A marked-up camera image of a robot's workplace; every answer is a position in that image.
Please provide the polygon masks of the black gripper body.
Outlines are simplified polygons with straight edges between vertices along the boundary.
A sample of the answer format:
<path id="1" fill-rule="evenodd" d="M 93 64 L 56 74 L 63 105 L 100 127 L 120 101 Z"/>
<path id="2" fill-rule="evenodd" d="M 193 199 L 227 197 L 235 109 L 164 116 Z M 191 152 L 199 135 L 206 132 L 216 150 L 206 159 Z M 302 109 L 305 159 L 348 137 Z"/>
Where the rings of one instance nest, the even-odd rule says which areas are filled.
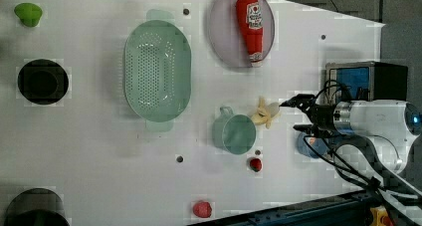
<path id="1" fill-rule="evenodd" d="M 308 104 L 306 115 L 313 124 L 313 134 L 315 136 L 326 136 L 329 131 L 335 131 L 333 123 L 335 106 L 318 105 L 315 99 L 310 99 Z"/>

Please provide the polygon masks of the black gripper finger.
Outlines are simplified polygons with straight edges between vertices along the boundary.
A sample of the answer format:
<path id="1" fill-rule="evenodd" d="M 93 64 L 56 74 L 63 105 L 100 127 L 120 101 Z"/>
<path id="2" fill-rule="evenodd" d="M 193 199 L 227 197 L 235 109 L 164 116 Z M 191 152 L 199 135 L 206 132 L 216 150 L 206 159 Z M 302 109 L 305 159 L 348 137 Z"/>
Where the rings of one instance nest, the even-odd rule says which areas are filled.
<path id="1" fill-rule="evenodd" d="M 313 124 L 295 124 L 293 129 L 304 133 L 313 133 L 315 126 Z"/>
<path id="2" fill-rule="evenodd" d="M 311 94 L 298 94 L 289 100 L 281 103 L 283 108 L 297 108 L 301 111 L 306 111 L 316 102 L 316 97 Z"/>

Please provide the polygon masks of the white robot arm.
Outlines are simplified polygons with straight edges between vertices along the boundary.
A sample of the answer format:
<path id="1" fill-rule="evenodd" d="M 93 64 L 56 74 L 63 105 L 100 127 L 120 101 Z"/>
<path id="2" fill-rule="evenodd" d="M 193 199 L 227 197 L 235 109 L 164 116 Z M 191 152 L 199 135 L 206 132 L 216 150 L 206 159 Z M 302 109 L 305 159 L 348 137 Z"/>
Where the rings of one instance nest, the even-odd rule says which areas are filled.
<path id="1" fill-rule="evenodd" d="M 327 145 L 338 174 L 346 181 L 381 195 L 419 200 L 421 191 L 400 173 L 413 142 L 421 134 L 421 112 L 398 100 L 345 101 L 319 105 L 317 97 L 299 94 L 281 103 L 296 108 L 310 122 L 295 130 Z"/>

